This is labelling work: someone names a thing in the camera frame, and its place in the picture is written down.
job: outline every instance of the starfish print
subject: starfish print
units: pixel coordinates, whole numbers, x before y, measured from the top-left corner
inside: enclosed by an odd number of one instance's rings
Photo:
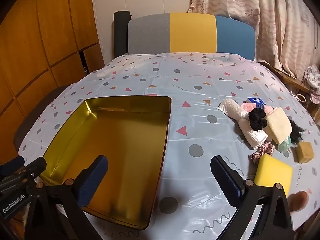
[[[251,9],[251,14],[246,13],[246,15],[250,16],[248,22],[250,22],[251,19],[253,19],[255,23],[257,22],[255,16],[258,16],[259,14],[253,13],[253,9]]]
[[[201,6],[200,12],[203,12],[205,10],[204,0],[202,0],[202,4],[197,4],[197,6]]]

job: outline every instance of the metal screw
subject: metal screw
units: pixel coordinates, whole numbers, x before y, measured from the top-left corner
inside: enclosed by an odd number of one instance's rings
[[[36,187],[37,187],[37,188],[42,188],[42,187],[43,187],[43,183],[42,183],[42,182],[39,182]]]
[[[277,189],[282,189],[282,185],[280,183],[276,183],[276,188]]]
[[[66,184],[66,185],[68,185],[68,186],[72,185],[72,184],[73,184],[73,179],[67,179],[67,180],[64,182],[64,184]]]
[[[245,183],[246,183],[249,187],[252,187],[252,186],[253,186],[253,181],[250,180],[250,179],[247,179],[247,180],[245,181]]]

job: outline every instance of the white patterned tablecloth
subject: white patterned tablecloth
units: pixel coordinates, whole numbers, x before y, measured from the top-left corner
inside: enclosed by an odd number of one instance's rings
[[[210,170],[210,160],[221,155],[244,178],[254,178],[255,166],[239,126],[217,110],[223,99],[241,104],[259,97],[282,107],[306,129],[315,158],[294,162],[292,149],[277,159],[293,167],[290,193],[309,193],[305,209],[292,213],[294,229],[320,205],[320,133],[311,116],[286,87],[262,65],[225,53],[164,53],[124,55],[70,85],[57,97],[24,138],[19,154],[26,164],[43,156],[53,137],[72,112],[87,98],[121,95],[158,95],[172,98],[165,160],[158,190],[158,205],[149,227],[136,231],[87,215],[104,239],[216,239],[235,212],[228,205]],[[250,236],[260,207],[243,235]]]

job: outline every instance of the blue gripper pad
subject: blue gripper pad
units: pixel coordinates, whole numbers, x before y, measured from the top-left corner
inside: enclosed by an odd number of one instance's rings
[[[82,170],[76,177],[72,191],[79,207],[89,204],[107,170],[107,157],[99,155],[89,168]]]

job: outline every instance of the brown sponge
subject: brown sponge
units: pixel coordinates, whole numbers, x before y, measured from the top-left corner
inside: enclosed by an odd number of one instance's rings
[[[315,156],[310,142],[299,142],[296,148],[298,163],[307,163]]]

